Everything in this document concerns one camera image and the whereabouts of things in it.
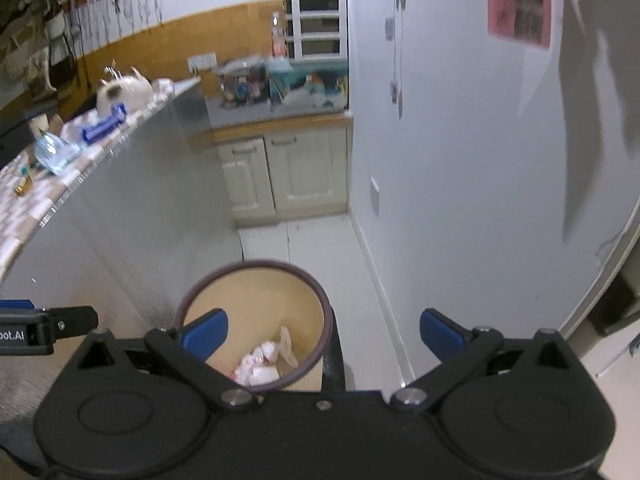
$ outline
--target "blue gripper pad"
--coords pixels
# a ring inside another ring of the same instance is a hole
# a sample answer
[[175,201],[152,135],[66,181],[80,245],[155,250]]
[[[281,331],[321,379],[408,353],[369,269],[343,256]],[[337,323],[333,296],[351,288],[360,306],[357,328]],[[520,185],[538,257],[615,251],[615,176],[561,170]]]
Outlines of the blue gripper pad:
[[444,362],[462,350],[471,340],[472,333],[443,316],[434,308],[420,316],[420,337],[434,355]]
[[23,310],[33,310],[35,306],[29,300],[0,300],[0,308],[21,308]]
[[222,343],[229,332],[226,312],[215,308],[181,328],[180,346],[201,361],[206,361]]

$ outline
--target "white cabinet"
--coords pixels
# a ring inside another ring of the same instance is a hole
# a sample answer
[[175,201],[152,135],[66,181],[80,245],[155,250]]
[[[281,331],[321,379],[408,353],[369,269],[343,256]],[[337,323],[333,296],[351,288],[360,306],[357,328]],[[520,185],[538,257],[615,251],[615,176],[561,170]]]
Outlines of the white cabinet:
[[275,209],[264,139],[220,144],[218,153],[234,217],[237,220],[273,218]]
[[304,208],[309,214],[346,210],[345,127],[269,134],[265,142],[279,217],[292,218]]

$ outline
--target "gray countertop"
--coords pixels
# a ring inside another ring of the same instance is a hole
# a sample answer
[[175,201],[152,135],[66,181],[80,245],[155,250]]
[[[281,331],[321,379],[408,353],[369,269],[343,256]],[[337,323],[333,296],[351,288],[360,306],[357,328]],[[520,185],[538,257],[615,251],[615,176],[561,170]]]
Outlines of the gray countertop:
[[188,89],[193,88],[200,81],[201,79],[199,77],[191,77],[189,79],[183,79],[182,81],[175,82],[174,86],[175,86],[176,97],[178,97],[178,95],[185,93]]
[[[116,146],[132,136],[176,95],[185,92],[199,81],[193,79],[174,85],[168,79],[158,80],[154,98],[145,108],[129,114],[109,135],[87,146],[60,176],[50,174],[46,170],[32,170],[32,184],[24,196],[17,196],[14,189],[22,180],[20,169],[27,163],[27,153],[23,150],[0,170],[0,282],[31,235],[46,224],[50,216],[57,211],[60,201],[70,195],[104,158],[111,156]],[[80,124],[97,122],[98,114],[95,109],[91,110],[66,124],[62,137],[65,138],[65,133],[72,124],[77,128]]]
[[223,108],[222,97],[220,96],[207,99],[207,110],[209,111],[209,119],[211,120],[211,126],[214,130],[228,128],[230,126],[239,126],[240,124],[261,123],[290,117],[317,116],[344,112],[344,110],[335,110],[334,108],[286,108],[282,106],[276,107],[274,111],[271,111],[271,105],[268,102]]

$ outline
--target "mosaic tile countertop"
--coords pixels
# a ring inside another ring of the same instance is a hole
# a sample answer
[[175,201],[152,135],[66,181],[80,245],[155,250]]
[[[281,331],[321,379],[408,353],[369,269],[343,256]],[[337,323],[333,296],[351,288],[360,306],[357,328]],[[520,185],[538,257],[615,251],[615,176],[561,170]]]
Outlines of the mosaic tile countertop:
[[[54,206],[70,187],[90,173],[111,148],[127,139],[137,127],[166,106],[177,94],[199,81],[199,78],[194,78],[175,85],[169,79],[154,81],[154,99],[146,108],[128,115],[125,122],[107,137],[88,146],[62,175],[55,176],[47,170],[31,170],[33,185],[24,196],[17,196],[14,189],[21,181],[20,168],[26,164],[26,152],[21,152],[0,170],[0,283],[22,246],[37,229],[46,224],[50,215],[55,212]],[[62,138],[68,139],[69,131],[79,124],[95,124],[97,121],[97,112],[92,110],[66,124]]]

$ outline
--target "paper sheet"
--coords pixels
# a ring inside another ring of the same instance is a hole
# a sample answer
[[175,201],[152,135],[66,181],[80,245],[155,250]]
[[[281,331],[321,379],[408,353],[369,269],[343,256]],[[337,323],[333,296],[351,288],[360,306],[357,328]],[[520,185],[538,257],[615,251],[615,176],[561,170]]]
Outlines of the paper sheet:
[[551,0],[489,0],[490,34],[549,48]]

